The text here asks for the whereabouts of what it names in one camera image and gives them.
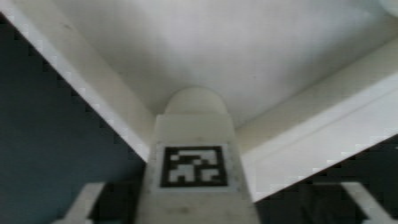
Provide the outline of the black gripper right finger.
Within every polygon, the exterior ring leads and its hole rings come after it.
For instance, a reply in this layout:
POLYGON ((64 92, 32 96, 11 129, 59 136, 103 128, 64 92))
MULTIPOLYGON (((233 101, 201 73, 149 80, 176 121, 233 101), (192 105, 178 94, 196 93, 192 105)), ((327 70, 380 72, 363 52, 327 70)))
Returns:
POLYGON ((382 208, 364 185, 359 182, 343 182, 341 187, 366 215, 361 224, 398 224, 398 219, 393 218, 382 208))

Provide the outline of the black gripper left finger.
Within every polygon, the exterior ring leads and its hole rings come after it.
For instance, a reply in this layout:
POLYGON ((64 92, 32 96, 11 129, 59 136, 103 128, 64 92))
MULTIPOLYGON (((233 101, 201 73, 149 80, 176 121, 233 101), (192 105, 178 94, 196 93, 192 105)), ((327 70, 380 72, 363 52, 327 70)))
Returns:
POLYGON ((66 216, 59 220, 55 220, 52 224, 94 224, 89 216, 103 188, 103 183, 89 183, 84 186, 66 216))

